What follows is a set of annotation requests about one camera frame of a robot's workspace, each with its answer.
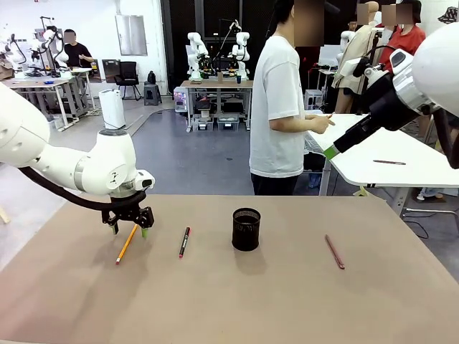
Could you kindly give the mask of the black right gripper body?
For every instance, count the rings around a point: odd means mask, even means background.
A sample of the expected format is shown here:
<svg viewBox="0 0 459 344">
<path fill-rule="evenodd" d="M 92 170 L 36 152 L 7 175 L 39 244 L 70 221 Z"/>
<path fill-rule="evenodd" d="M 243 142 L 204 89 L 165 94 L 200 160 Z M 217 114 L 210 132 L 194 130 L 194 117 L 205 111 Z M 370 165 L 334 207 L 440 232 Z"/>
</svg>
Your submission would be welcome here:
<svg viewBox="0 0 459 344">
<path fill-rule="evenodd" d="M 381 76 L 369 87 L 367 105 L 370 114 L 368 131 L 380 128 L 396 131 L 419 116 L 398 98 L 390 74 Z"/>
</svg>

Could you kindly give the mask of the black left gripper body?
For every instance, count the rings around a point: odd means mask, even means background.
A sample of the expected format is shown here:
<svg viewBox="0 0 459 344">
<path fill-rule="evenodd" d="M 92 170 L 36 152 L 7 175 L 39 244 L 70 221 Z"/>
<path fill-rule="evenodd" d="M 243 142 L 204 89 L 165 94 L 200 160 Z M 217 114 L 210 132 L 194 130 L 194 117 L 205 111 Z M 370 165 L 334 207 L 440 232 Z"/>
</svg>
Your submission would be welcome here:
<svg viewBox="0 0 459 344">
<path fill-rule="evenodd" d="M 147 213 L 140 203 L 146 198 L 145 191 L 137 191 L 127 197 L 110 197 L 109 216 L 140 216 Z"/>
</svg>

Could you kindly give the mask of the yellow pencil pink eraser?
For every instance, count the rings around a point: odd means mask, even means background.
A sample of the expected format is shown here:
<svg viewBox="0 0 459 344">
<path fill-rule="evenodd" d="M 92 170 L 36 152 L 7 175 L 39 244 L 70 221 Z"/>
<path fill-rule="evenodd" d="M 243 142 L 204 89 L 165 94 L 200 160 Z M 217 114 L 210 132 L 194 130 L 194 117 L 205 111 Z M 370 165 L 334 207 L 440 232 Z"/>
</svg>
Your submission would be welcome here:
<svg viewBox="0 0 459 344">
<path fill-rule="evenodd" d="M 133 239 L 133 237 L 134 237 L 134 235 L 135 235 L 135 233 L 137 232 L 137 229 L 138 229 L 138 225 L 136 224 L 136 225 L 133 227 L 133 229 L 131 230 L 131 232 L 130 232 L 128 238 L 126 239 L 125 244 L 123 245 L 123 248 L 121 249 L 121 251 L 120 251 L 120 253 L 119 253 L 119 255 L 118 255 L 118 257 L 117 257 L 117 259 L 116 259 L 116 261 L 115 261 L 115 264 L 116 264 L 116 265 L 119 265 L 119 264 L 120 264 L 122 258 L 124 257 L 124 255 L 125 255 L 125 253 L 126 253 L 126 250 L 128 249 L 128 247 L 129 247 L 129 245 L 130 245 L 130 243 L 131 243 L 131 241 L 132 241 L 132 239 Z"/>
</svg>

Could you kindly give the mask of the black marker red ends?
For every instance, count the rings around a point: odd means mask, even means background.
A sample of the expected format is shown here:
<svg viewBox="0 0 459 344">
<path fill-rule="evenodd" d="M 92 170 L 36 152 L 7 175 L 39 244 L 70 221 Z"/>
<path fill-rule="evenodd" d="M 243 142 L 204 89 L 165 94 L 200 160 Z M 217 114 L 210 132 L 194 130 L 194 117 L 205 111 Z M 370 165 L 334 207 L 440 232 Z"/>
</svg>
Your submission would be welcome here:
<svg viewBox="0 0 459 344">
<path fill-rule="evenodd" d="M 189 240 L 189 235 L 191 233 L 191 228 L 188 226 L 184 232 L 184 237 L 182 239 L 181 247 L 179 250 L 179 258 L 181 259 L 184 256 L 184 252 L 187 246 L 187 242 Z"/>
</svg>

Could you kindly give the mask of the person right forearm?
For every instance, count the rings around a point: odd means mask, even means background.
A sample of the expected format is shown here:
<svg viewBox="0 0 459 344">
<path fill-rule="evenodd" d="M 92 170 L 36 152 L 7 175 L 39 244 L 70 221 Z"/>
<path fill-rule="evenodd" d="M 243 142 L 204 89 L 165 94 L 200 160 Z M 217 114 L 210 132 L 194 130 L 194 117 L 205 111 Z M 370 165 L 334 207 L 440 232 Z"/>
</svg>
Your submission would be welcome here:
<svg viewBox="0 0 459 344">
<path fill-rule="evenodd" d="M 278 118 L 269 121 L 271 130 L 281 133 L 304 133 L 313 129 L 313 121 L 296 117 Z"/>
</svg>

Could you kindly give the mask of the dark red pen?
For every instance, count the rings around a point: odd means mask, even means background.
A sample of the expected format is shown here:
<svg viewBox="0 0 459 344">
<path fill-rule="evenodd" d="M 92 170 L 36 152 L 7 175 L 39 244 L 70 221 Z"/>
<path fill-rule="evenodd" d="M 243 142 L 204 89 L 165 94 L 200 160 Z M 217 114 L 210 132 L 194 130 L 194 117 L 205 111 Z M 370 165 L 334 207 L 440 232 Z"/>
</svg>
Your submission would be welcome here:
<svg viewBox="0 0 459 344">
<path fill-rule="evenodd" d="M 331 254 L 333 255 L 333 258 L 334 258 L 338 268 L 342 269 L 342 270 L 345 270 L 346 269 L 345 264 L 343 263 L 342 259 L 339 256 L 338 251 L 336 250 L 335 246 L 333 245 L 333 242 L 332 242 L 330 236 L 327 235 L 327 234 L 325 235 L 325 241 L 326 241 L 326 243 L 328 245 L 328 248 L 331 251 Z"/>
</svg>

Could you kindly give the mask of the person right hand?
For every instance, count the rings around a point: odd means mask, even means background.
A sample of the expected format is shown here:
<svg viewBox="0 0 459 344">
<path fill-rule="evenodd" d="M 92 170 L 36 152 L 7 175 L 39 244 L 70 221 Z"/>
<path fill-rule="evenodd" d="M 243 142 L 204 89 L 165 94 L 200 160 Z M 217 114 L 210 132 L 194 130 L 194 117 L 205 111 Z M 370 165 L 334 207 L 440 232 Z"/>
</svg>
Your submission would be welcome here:
<svg viewBox="0 0 459 344">
<path fill-rule="evenodd" d="M 328 119 L 327 115 L 311 115 L 308 119 L 311 121 L 310 131 L 317 134 L 323 134 L 329 126 L 335 126 L 335 122 L 332 118 Z"/>
</svg>

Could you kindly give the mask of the clear plastic bag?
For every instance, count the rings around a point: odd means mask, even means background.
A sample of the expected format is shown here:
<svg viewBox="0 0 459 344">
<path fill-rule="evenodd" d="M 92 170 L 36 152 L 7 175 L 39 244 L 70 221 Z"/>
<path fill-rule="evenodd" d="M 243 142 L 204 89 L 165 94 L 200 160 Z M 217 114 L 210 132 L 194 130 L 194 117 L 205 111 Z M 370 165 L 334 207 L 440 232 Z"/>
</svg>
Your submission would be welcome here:
<svg viewBox="0 0 459 344">
<path fill-rule="evenodd" d="M 305 134 L 305 154 L 317 153 L 323 155 L 323 152 L 330 145 L 326 134 L 317 134 L 309 131 Z"/>
</svg>

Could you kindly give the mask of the mannequin in beige coat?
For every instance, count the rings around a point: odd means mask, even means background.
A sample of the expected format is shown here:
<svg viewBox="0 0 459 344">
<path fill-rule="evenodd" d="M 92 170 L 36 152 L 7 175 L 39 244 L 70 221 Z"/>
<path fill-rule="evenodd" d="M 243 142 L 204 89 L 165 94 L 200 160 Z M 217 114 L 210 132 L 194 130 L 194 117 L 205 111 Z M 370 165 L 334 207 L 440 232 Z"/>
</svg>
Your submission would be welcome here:
<svg viewBox="0 0 459 344">
<path fill-rule="evenodd" d="M 346 62 L 364 56 L 372 47 L 372 39 L 374 38 L 372 29 L 377 25 L 374 17 L 379 11 L 379 3 L 367 1 L 363 5 L 363 9 L 366 11 L 361 16 L 363 24 L 343 50 L 343 57 L 332 82 L 332 87 L 338 91 L 334 110 L 336 114 L 350 113 L 353 102 L 361 95 L 364 87 L 364 77 L 343 76 L 341 74 Z"/>
</svg>

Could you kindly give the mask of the person in red shirt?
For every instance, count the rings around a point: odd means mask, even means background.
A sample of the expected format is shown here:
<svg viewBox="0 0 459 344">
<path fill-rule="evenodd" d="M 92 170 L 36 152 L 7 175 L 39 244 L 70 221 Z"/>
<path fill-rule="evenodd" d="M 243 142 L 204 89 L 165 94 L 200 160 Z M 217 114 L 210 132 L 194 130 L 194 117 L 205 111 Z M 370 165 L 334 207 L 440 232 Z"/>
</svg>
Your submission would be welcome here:
<svg viewBox="0 0 459 344">
<path fill-rule="evenodd" d="M 405 52 L 415 55 L 418 47 L 426 38 L 426 33 L 418 27 L 421 22 L 422 3 L 420 0 L 402 0 L 401 4 L 412 5 L 412 20 L 406 24 L 398 24 L 392 28 L 392 35 L 387 45 L 395 49 L 402 49 Z M 392 66 L 389 61 L 393 49 L 384 48 L 379 62 L 384 64 L 384 69 L 392 73 Z"/>
</svg>

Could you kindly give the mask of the person in white t-shirt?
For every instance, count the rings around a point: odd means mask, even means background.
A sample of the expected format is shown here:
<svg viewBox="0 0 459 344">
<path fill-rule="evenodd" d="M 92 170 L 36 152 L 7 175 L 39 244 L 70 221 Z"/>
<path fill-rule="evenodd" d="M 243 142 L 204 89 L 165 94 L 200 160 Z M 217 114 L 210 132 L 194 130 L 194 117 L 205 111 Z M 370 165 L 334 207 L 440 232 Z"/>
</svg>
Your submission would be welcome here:
<svg viewBox="0 0 459 344">
<path fill-rule="evenodd" d="M 294 0 L 276 0 L 274 33 L 267 38 L 252 87 L 250 175 L 257 196 L 291 196 L 303 172 L 304 133 L 281 133 L 269 121 L 305 119 L 300 58 L 293 46 Z"/>
</svg>

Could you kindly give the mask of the patterned black hat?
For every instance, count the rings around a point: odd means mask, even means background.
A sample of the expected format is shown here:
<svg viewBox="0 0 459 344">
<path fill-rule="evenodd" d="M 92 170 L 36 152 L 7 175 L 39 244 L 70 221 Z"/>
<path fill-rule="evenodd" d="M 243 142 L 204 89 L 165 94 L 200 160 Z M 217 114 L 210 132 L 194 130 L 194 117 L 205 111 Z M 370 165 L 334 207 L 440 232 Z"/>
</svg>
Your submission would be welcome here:
<svg viewBox="0 0 459 344">
<path fill-rule="evenodd" d="M 439 16 L 437 20 L 443 24 L 452 24 L 458 22 L 458 7 L 449 6 L 445 10 L 445 13 Z"/>
</svg>

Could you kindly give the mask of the dark grey stool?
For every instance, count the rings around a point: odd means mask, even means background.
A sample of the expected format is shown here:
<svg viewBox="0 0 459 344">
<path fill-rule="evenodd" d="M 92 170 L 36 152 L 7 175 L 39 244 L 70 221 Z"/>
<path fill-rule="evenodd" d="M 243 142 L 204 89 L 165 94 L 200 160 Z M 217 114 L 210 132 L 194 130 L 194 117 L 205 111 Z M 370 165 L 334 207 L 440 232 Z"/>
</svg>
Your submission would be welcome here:
<svg viewBox="0 0 459 344">
<path fill-rule="evenodd" d="M 162 103 L 160 89 L 156 84 L 145 83 L 143 86 L 145 106 L 159 106 Z"/>
</svg>

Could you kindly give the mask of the lit computer tower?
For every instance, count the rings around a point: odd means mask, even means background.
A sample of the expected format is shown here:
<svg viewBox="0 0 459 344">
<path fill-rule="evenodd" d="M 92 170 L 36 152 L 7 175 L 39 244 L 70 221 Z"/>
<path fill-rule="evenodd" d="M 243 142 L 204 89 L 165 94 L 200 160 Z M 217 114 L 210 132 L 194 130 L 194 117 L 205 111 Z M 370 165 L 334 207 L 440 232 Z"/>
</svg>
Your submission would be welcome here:
<svg viewBox="0 0 459 344">
<path fill-rule="evenodd" d="M 188 112 L 188 89 L 186 87 L 175 87 L 173 99 L 176 113 Z"/>
</svg>

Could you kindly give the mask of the brown-top robot table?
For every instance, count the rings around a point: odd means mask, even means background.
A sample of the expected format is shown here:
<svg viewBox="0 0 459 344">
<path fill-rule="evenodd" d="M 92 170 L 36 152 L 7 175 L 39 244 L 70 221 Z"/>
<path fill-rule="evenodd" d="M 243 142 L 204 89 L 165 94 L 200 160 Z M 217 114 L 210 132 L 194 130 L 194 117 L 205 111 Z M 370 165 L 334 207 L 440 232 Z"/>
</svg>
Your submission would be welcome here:
<svg viewBox="0 0 459 344">
<path fill-rule="evenodd" d="M 190 133 L 193 131 L 192 121 L 198 118 L 194 114 L 194 106 L 198 95 L 215 95 L 217 99 L 217 111 L 215 114 L 210 115 L 210 118 L 214 119 L 217 123 L 217 119 L 220 116 L 233 116 L 240 119 L 240 123 L 244 123 L 246 131 L 251 129 L 252 119 L 252 84 L 253 81 L 242 81 L 237 83 L 235 79 L 227 81 L 217 80 L 202 80 L 202 81 L 183 81 L 180 87 L 186 87 L 188 89 L 188 112 L 186 117 L 186 132 Z M 242 109 L 241 113 L 225 113 L 222 110 L 222 100 L 224 95 L 240 95 L 242 97 Z"/>
</svg>

